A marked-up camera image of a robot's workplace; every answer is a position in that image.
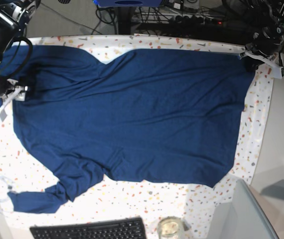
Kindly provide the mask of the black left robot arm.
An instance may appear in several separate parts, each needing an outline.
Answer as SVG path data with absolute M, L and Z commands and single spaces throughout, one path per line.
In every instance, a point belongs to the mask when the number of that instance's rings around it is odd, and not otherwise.
M 251 42 L 245 45 L 239 58 L 245 58 L 247 71 L 255 71 L 267 64 L 275 78 L 284 77 L 282 52 L 284 50 L 284 2 L 281 0 L 241 0 L 233 8 L 229 0 L 222 1 L 223 7 L 236 19 L 253 30 Z

